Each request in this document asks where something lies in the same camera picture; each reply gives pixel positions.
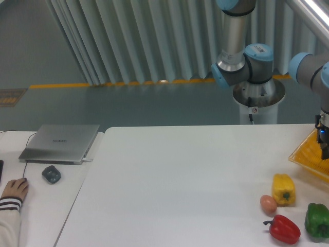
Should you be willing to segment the person's hand on mouse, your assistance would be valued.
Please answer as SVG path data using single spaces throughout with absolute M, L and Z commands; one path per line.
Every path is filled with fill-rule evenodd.
M 29 182 L 24 182 L 23 178 L 18 180 L 11 180 L 5 186 L 1 198 L 17 198 L 22 202 L 29 191 Z

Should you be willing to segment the white striped sleeve forearm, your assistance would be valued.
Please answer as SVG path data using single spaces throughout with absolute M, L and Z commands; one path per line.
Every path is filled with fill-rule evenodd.
M 18 197 L 1 198 L 1 246 L 19 245 L 22 202 Z

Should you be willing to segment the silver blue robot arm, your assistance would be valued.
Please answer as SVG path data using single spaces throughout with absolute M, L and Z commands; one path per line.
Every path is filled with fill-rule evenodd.
M 224 14 L 224 42 L 212 74 L 221 87 L 233 86 L 233 98 L 240 105 L 240 122 L 253 124 L 257 114 L 265 124 L 277 121 L 277 107 L 285 95 L 281 82 L 274 80 L 273 50 L 255 43 L 245 45 L 247 23 L 255 1 L 217 1 Z M 289 63 L 291 78 L 321 99 L 320 114 L 315 117 L 317 143 L 322 159 L 328 159 L 328 55 L 301 52 Z

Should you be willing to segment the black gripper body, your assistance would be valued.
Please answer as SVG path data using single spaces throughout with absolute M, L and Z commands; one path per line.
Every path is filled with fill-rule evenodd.
M 328 150 L 328 112 L 321 110 L 315 116 L 315 128 L 317 129 L 317 143 L 322 150 Z

